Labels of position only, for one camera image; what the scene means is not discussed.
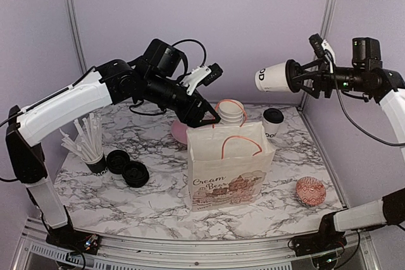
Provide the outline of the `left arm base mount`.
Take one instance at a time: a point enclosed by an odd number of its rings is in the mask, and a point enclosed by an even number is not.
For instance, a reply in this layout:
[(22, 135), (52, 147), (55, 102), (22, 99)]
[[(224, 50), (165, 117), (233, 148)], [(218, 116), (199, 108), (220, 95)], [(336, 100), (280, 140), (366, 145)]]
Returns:
[(64, 249), (77, 249), (80, 253), (96, 255), (99, 250), (101, 236), (76, 230), (68, 215), (67, 225), (61, 228), (48, 228), (46, 243)]

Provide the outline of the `front aluminium rail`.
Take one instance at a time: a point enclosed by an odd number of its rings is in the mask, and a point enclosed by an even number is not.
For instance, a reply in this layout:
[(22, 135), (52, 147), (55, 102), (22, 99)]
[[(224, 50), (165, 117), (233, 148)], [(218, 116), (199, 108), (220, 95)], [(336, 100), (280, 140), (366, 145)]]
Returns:
[(99, 250), (78, 255), (46, 242), (41, 220), (27, 219), (12, 269), (380, 269), (368, 234), (347, 245), (297, 256), (288, 237), (250, 240), (159, 240), (102, 234)]

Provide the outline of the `left aluminium frame post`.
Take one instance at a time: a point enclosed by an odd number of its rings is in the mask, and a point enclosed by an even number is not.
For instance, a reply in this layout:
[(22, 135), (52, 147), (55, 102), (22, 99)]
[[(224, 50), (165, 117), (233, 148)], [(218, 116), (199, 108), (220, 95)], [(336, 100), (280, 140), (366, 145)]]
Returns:
[(68, 16), (68, 22), (70, 27), (70, 32), (73, 39), (73, 46), (75, 50), (75, 54), (78, 60), (78, 65), (80, 68), (81, 74), (85, 74), (87, 72), (88, 66), (85, 60), (84, 48), (82, 45), (82, 40), (80, 37), (80, 30), (77, 21), (77, 14), (75, 8), (75, 1), (74, 0), (65, 0), (65, 7)]

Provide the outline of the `stack of white paper cups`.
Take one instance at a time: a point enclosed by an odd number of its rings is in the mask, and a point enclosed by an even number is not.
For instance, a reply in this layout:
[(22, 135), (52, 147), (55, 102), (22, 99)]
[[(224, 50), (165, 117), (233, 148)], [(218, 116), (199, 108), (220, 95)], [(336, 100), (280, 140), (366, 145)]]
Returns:
[(234, 99), (223, 99), (215, 107), (222, 125), (243, 125), (247, 121), (244, 105)]

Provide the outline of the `white paper bag pink handles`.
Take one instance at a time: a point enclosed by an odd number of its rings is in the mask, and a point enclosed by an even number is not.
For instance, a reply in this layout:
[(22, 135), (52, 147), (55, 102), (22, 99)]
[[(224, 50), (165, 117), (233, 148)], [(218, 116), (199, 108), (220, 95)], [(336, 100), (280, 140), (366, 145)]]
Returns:
[(187, 130), (190, 209), (193, 212), (253, 203), (275, 155), (260, 122)]

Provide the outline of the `black cup lid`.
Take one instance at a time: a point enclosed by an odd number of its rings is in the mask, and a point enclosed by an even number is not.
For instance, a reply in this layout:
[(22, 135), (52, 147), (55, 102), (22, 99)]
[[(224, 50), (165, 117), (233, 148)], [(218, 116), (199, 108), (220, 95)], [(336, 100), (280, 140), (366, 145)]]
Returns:
[(269, 123), (280, 124), (284, 121), (284, 115), (279, 109), (268, 108), (263, 112), (263, 119)]
[(298, 81), (294, 80), (295, 77), (299, 75), (301, 65), (293, 60), (289, 59), (285, 63), (285, 79), (287, 81), (288, 88), (292, 93), (298, 93), (300, 88), (298, 86)]

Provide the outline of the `pink plate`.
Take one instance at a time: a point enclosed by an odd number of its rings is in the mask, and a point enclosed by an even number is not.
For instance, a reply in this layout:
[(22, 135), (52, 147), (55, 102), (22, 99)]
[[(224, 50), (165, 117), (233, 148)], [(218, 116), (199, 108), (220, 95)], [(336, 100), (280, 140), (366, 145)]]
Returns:
[(179, 120), (175, 120), (171, 125), (171, 134), (173, 138), (181, 144), (187, 144), (188, 126)]

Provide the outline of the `right aluminium frame post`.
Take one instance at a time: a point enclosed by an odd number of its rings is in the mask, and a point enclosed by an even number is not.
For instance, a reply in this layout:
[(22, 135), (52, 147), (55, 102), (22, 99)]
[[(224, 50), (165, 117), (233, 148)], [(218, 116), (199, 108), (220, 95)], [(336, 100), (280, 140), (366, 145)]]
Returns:
[(325, 9), (323, 13), (323, 19), (320, 28), (320, 35), (323, 38), (328, 38), (332, 23), (333, 23), (333, 16), (335, 13), (337, 0), (326, 0)]

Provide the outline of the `front stack of black lids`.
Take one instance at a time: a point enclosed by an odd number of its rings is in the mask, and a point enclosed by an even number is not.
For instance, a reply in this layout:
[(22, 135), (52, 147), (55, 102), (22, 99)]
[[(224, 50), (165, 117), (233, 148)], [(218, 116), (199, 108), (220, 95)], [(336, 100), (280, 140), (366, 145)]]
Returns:
[(143, 187), (149, 181), (149, 172), (146, 166), (138, 161), (130, 161), (124, 165), (122, 176), (127, 185), (133, 188)]

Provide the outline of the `rear stack of black lids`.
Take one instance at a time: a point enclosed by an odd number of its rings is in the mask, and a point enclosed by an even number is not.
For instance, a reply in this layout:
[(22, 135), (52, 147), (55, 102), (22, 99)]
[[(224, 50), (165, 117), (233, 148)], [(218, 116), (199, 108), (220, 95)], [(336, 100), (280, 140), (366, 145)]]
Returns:
[(124, 150), (113, 150), (106, 158), (106, 164), (110, 172), (116, 175), (122, 174), (123, 168), (130, 161), (129, 154)]

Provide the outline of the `black cup holding straws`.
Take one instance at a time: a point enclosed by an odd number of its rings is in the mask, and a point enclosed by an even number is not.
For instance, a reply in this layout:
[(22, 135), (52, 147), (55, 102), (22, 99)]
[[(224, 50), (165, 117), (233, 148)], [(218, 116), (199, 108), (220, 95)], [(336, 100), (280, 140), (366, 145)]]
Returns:
[(97, 159), (86, 161), (86, 166), (90, 169), (93, 175), (102, 176), (108, 171), (108, 165), (104, 154), (101, 154)]

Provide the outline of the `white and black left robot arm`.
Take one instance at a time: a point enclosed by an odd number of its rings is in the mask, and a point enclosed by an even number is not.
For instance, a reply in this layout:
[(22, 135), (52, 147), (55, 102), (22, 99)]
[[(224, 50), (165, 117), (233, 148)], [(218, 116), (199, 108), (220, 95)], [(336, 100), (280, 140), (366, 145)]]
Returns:
[(127, 99), (171, 109), (192, 128), (208, 125), (207, 113), (212, 114), (212, 123), (218, 123), (219, 115), (197, 88), (218, 79), (222, 69), (218, 64), (202, 64), (174, 78), (177, 66), (187, 63), (187, 56), (175, 45), (154, 39), (132, 61), (114, 59), (92, 67), (76, 82), (41, 101), (10, 109), (3, 125), (11, 165), (16, 179), (26, 186), (47, 219), (51, 239), (73, 248), (84, 235), (73, 227), (48, 177), (42, 139), (81, 116)]

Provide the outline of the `stack of black lids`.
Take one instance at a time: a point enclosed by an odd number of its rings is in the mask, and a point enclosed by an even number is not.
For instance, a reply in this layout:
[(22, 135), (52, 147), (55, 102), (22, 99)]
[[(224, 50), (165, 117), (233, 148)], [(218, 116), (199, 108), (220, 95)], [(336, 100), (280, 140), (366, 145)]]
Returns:
[(113, 150), (106, 158), (106, 164), (110, 172), (116, 175), (122, 174), (123, 168), (130, 161), (129, 154), (124, 150)]
[(133, 188), (143, 187), (149, 181), (149, 172), (146, 166), (138, 161), (130, 161), (124, 165), (122, 176), (127, 185)]

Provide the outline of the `white paper coffee cup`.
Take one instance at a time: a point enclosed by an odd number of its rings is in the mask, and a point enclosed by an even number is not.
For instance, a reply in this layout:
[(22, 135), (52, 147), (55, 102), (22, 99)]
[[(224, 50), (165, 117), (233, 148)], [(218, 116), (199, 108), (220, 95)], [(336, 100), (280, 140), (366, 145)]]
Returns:
[(286, 64), (283, 62), (257, 71), (254, 77), (256, 88), (262, 92), (288, 92)]

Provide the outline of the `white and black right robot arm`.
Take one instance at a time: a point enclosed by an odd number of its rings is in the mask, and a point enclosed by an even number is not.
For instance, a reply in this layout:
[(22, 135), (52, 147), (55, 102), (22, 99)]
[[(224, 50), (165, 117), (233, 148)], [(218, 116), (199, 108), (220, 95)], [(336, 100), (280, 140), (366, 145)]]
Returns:
[(404, 221), (404, 77), (383, 67), (378, 40), (352, 40), (349, 67), (329, 59), (318, 35), (317, 60), (299, 70), (308, 82), (305, 113), (333, 167), (349, 208), (314, 235), (320, 250), (337, 230), (376, 229)]

